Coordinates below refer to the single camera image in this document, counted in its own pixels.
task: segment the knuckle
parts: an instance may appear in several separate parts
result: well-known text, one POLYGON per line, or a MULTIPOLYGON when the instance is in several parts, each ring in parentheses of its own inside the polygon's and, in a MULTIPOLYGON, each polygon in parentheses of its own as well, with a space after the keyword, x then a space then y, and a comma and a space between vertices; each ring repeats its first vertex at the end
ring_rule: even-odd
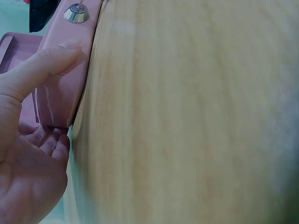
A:
POLYGON ((53 141, 47 141, 45 142, 46 147, 49 149, 54 149, 56 147, 56 144, 53 141))
POLYGON ((37 52, 37 56, 40 57, 41 59, 51 59, 52 58, 52 51, 50 49, 44 49, 40 52, 37 52))

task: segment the pink tray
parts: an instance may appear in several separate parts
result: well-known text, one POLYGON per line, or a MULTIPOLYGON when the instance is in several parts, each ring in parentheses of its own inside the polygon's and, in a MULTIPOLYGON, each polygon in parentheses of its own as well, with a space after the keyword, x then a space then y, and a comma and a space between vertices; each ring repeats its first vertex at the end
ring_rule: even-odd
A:
POLYGON ((39 124, 68 128, 72 125, 85 86, 93 36, 102 0, 85 0, 89 19, 70 23, 65 10, 77 0, 63 0, 57 7, 44 37, 7 33, 0 42, 0 74, 28 59, 38 50, 51 48, 71 39, 83 41, 81 55, 66 70, 50 75, 23 102, 21 120, 32 126, 39 124))
MULTIPOLYGON (((38 50, 42 36, 20 33, 6 33, 0 40, 0 74, 25 61, 38 50)), ((22 103, 20 120, 37 127, 36 115, 30 94, 22 103)))

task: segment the palm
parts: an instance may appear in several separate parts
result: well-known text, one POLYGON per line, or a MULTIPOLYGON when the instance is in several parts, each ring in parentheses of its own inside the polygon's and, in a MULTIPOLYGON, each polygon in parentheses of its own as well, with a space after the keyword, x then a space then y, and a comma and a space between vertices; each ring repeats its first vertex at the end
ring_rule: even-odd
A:
POLYGON ((68 149, 64 130, 19 126, 0 164, 0 217, 4 221, 36 223, 50 212, 66 188, 68 149))

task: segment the silver knob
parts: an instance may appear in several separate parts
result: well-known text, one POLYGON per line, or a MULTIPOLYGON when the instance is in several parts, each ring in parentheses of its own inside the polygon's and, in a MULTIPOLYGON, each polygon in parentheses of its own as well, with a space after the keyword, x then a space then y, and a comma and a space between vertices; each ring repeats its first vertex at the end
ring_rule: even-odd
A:
POLYGON ((80 3, 76 3, 68 7, 64 12, 64 18, 68 22, 82 23, 88 20, 89 14, 86 5, 83 5, 83 0, 80 3))

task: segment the light wood grain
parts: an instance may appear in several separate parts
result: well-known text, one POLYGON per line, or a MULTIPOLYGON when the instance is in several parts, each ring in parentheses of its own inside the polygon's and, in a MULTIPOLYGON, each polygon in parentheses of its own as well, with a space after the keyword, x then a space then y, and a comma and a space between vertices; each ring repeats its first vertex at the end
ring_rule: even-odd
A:
POLYGON ((297 0, 106 1, 72 223, 298 223, 298 64, 297 0))

